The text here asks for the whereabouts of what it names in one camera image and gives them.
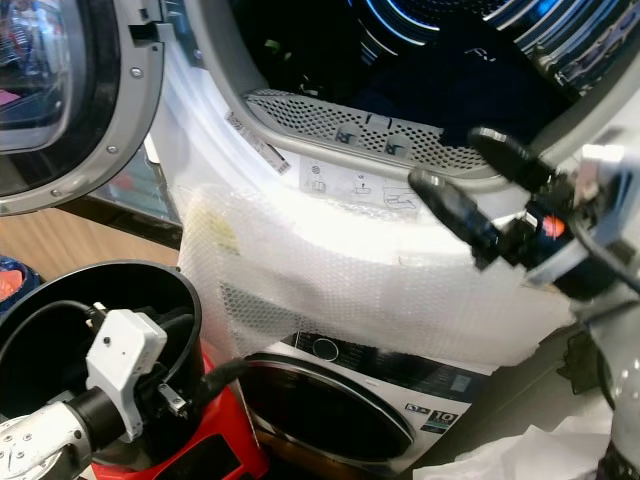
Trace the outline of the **grey perforated lint filter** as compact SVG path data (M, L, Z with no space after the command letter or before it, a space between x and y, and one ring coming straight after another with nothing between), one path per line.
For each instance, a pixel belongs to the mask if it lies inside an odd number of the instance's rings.
M248 110L273 131L397 166L421 166L460 179L494 177L470 147L445 146L443 129L278 90L247 93Z

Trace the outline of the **white washing machine dark door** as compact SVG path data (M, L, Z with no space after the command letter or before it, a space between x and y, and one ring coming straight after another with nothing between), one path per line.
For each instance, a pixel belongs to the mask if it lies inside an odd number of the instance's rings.
M378 477L410 470L495 371L302 332L246 361L239 388L259 428Z

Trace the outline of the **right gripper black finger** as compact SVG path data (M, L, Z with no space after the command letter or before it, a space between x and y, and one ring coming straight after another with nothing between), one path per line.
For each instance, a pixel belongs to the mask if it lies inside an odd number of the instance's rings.
M527 192L540 191L556 174L556 170L550 168L511 134L476 127L467 133L467 141L500 177L526 189Z
M420 168L408 173L407 182L435 219L471 248L476 269L488 269L498 259L502 233L460 187Z

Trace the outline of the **dryer instruction label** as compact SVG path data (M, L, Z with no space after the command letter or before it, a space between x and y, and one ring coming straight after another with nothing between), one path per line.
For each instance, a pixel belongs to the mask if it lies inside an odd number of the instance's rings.
M404 180L357 172L311 157L301 157L300 165L300 188L308 193L413 214L422 207L422 201Z

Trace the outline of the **wooden cabinet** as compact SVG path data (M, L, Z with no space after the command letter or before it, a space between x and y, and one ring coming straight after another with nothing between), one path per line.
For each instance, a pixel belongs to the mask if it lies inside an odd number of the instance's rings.
M141 259L175 265L178 251L105 227L70 212L44 209L0 220L1 253L47 279L108 260Z

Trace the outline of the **blue bowl with red content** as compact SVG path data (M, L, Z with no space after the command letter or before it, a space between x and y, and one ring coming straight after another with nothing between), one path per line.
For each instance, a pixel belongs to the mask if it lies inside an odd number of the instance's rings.
M12 257L0 257L0 314L4 315L14 303L23 296L24 284L26 284L29 269L23 262Z

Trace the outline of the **white plastic sheet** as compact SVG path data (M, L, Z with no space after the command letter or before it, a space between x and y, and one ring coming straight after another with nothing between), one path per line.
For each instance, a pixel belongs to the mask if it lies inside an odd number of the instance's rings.
M530 426L451 463L419 468L413 480L595 480L611 425L607 417L573 416L550 431Z

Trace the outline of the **narrow dryer rating sticker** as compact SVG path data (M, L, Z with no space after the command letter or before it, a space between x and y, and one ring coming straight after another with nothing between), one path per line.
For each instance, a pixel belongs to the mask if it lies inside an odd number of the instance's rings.
M251 129L248 129L233 111L229 111L227 114L227 122L230 127L262 157L262 160L264 160L276 174L284 175L288 173L288 170L291 169L291 164L289 164L273 146L262 141Z

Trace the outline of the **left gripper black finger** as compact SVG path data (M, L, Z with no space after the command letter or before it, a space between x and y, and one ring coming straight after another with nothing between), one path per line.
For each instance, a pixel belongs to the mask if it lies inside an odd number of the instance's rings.
M248 362L244 358L230 358L224 364L216 366L209 374L202 376L197 387L193 389L192 406L205 406L214 401L224 389L227 389L246 371L247 367Z

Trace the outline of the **dark green bracket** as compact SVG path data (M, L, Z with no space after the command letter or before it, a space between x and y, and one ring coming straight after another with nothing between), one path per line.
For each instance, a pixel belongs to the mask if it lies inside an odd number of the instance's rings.
M567 339L557 374L570 383L575 396L605 384L603 357L589 333L579 332Z

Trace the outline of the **white front-load dryer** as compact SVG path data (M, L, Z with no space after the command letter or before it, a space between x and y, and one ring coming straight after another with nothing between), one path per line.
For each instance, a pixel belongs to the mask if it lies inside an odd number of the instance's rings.
M577 159L620 132L640 150L640 0L342 0L362 54L387 60L476 12L579 92L534 147ZM439 125L271 88L230 0L174 0L187 59L169 61L163 165L184 223L180 265L211 293L211 342L251 353L296 330L411 355L509 366L570 323L566 298L521 271L474 268L407 186L426 166L497 221L526 200Z

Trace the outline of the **round glass dryer door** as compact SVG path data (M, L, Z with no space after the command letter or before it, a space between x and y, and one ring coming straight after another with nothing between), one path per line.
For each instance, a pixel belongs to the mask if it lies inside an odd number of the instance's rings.
M4 215L90 195L142 147L163 90L161 0L1 0Z

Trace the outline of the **black round bucket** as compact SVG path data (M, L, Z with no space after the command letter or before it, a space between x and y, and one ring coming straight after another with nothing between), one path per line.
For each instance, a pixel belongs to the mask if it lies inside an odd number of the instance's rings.
M191 284L169 266L140 260L116 260L84 266L42 284L15 302L1 317L4 335L0 358L0 413L17 419L65 392L86 389L86 355L95 332L83 305L101 303L106 310L133 310L157 323L163 315L198 316L198 296ZM163 417L155 385L164 366L140 380L140 412L147 425Z

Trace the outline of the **dark navy clothes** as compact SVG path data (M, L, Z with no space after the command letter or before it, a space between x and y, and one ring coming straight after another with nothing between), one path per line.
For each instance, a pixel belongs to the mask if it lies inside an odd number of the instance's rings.
M511 36L480 15L442 18L433 40L375 70L352 108L442 128L444 146L465 147L485 127L530 143L572 102Z

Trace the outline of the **clear bubble wrap sheet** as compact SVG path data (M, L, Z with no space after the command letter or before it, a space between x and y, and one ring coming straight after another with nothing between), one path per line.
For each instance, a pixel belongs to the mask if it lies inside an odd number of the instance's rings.
M180 196L180 216L180 273L200 297L204 339L225 356L302 332L511 366L571 323L561 294L504 265L477 271L433 221L214 186Z

